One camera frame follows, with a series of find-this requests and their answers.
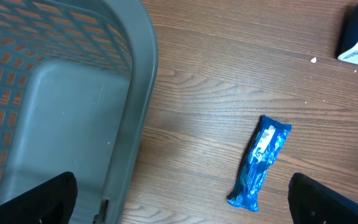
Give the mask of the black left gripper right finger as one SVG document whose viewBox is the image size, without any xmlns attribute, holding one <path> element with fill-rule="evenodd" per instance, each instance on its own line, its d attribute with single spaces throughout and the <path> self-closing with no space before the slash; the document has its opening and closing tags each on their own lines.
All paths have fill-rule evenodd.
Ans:
<svg viewBox="0 0 358 224">
<path fill-rule="evenodd" d="M 299 172 L 290 180 L 288 203 L 294 223 L 358 223 L 358 203 Z"/>
</svg>

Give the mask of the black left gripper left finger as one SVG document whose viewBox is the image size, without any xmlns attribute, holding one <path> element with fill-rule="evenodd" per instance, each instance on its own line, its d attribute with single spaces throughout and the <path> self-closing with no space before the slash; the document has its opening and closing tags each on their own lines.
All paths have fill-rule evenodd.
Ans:
<svg viewBox="0 0 358 224">
<path fill-rule="evenodd" d="M 72 172 L 64 172 L 0 205 L 0 224 L 68 224 L 78 187 Z"/>
</svg>

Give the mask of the blue snack wrapper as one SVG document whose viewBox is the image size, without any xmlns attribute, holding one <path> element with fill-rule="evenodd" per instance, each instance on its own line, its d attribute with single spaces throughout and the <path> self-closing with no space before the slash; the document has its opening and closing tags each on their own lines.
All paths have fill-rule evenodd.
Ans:
<svg viewBox="0 0 358 224">
<path fill-rule="evenodd" d="M 292 125 L 262 115 L 246 147 L 232 192 L 227 196 L 233 207 L 257 212 L 258 193 L 292 130 Z"/>
</svg>

